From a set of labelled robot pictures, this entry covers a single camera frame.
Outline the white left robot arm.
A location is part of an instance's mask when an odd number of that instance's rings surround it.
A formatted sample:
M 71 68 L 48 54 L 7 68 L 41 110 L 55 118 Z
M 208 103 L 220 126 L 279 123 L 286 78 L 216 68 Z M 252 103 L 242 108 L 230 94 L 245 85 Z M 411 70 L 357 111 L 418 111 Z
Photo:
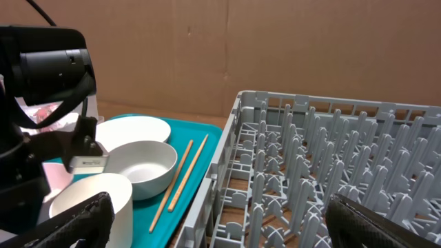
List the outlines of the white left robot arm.
M 83 35 L 60 27 L 1 26 L 1 229 L 36 226 L 50 186 L 43 162 L 61 158 L 68 172 L 100 165 L 97 119 L 82 113 L 71 132 L 29 135 L 54 124 L 89 96 L 96 81 Z

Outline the red foil wrapper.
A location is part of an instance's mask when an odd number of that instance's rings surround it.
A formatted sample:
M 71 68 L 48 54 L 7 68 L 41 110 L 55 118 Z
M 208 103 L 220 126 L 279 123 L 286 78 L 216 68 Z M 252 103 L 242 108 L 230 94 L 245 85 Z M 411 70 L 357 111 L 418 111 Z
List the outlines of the red foil wrapper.
M 40 107 L 33 114 L 35 122 L 40 123 L 40 122 L 44 121 L 47 117 L 49 117 L 49 115 L 51 115 L 51 113 L 53 113 L 58 108 L 58 106 L 59 106 L 58 104 L 52 103 L 52 104 Z

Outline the pinkish small bowl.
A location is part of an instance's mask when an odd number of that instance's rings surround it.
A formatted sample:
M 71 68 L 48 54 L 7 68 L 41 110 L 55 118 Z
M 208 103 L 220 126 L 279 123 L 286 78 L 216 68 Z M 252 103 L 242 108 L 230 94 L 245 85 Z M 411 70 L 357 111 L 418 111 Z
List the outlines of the pinkish small bowl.
M 38 224 L 49 218 L 49 208 L 52 201 L 74 178 L 74 175 L 67 172 L 62 163 L 43 163 L 43 169 L 50 186 L 50 193 L 43 199 L 37 221 Z

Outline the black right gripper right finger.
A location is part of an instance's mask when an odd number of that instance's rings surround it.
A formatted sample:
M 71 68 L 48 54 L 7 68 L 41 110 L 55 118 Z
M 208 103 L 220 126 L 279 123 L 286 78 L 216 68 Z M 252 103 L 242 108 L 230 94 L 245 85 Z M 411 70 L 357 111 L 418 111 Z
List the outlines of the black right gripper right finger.
M 341 194 L 330 196 L 325 220 L 333 248 L 440 248 Z

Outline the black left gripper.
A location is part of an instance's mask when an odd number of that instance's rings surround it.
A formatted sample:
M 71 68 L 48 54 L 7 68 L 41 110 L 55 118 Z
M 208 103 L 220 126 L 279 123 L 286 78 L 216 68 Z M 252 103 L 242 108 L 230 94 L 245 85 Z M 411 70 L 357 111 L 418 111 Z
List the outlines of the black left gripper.
M 80 116 L 71 132 L 23 134 L 8 118 L 1 119 L 1 229 L 14 234 L 32 229 L 43 199 L 50 193 L 43 162 L 73 156 L 99 155 L 92 147 L 97 119 Z

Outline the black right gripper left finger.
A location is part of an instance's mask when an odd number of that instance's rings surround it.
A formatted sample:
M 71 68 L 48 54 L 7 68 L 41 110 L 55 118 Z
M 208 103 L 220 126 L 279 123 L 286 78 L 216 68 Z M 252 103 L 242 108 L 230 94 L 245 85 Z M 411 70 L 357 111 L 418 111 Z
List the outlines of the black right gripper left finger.
M 34 229 L 2 242 L 1 248 L 104 248 L 110 241 L 114 219 L 110 195 L 99 192 Z

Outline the white napkin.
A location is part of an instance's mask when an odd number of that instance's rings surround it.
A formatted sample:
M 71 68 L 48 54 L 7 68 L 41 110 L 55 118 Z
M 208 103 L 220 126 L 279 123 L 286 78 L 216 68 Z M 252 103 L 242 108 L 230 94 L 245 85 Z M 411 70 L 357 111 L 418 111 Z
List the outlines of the white napkin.
M 51 131 L 64 131 L 64 132 L 71 132 L 74 129 L 74 126 L 76 125 L 77 119 L 79 117 L 79 114 L 76 112 L 69 113 L 57 122 L 51 124 L 48 127 L 44 127 L 41 129 L 33 130 L 33 129 L 26 129 L 21 127 L 20 130 L 22 132 L 27 132 L 31 135 L 44 133 L 44 132 L 51 132 Z

